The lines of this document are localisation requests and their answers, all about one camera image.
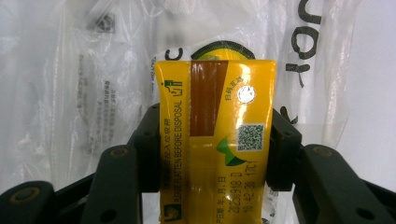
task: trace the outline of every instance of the circular logo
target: circular logo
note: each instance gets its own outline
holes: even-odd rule
[[[238,100],[241,103],[250,103],[256,98],[256,91],[251,86],[243,86],[238,90]]]

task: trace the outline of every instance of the snack package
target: snack package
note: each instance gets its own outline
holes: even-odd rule
[[[161,223],[262,223],[276,63],[159,62]]]

